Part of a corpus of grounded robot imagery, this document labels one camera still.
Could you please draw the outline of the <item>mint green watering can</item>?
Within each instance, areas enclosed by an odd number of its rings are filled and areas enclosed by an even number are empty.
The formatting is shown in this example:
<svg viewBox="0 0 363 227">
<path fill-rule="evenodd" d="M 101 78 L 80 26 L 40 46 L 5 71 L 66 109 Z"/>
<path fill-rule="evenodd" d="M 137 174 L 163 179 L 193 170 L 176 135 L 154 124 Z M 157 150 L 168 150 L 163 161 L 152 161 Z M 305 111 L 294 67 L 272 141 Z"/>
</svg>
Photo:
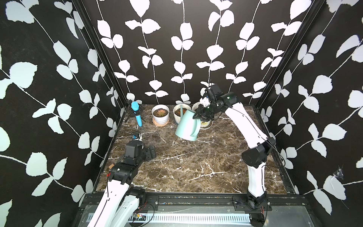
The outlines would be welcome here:
<svg viewBox="0 0 363 227">
<path fill-rule="evenodd" d="M 183 108 L 180 105 L 181 120 L 177 126 L 175 135 L 188 141 L 195 141 L 201 127 L 201 120 L 194 119 L 195 111 L 186 109 L 183 113 Z"/>
</svg>

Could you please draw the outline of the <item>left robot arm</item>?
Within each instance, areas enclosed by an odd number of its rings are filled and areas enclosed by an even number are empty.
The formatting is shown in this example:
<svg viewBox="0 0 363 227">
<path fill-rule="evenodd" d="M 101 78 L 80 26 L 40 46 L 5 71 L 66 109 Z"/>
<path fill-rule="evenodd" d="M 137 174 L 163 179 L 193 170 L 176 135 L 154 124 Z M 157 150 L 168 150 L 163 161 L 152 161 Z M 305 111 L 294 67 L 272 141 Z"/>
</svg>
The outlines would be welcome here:
<svg viewBox="0 0 363 227">
<path fill-rule="evenodd" d="M 154 146 L 147 147 L 142 141 L 126 144 L 121 162 L 111 169 L 107 186 L 89 227 L 124 227 L 129 218 L 146 200 L 145 190 L 131 185 L 139 168 L 146 161 L 156 158 Z"/>
</svg>

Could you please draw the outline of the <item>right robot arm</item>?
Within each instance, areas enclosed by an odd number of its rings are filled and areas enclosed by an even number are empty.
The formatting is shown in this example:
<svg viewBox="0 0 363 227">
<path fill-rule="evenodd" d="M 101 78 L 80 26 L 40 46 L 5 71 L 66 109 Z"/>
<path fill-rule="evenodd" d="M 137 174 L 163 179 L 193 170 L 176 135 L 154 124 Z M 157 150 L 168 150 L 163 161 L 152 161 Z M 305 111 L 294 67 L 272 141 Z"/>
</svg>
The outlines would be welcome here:
<svg viewBox="0 0 363 227">
<path fill-rule="evenodd" d="M 265 187 L 265 167 L 268 155 L 276 141 L 268 137 L 252 120 L 235 93 L 224 94 L 209 88 L 200 99 L 194 119 L 212 120 L 215 114 L 225 113 L 240 130 L 248 150 L 242 153 L 242 160 L 248 167 L 247 206 L 255 211 L 267 202 Z"/>
</svg>

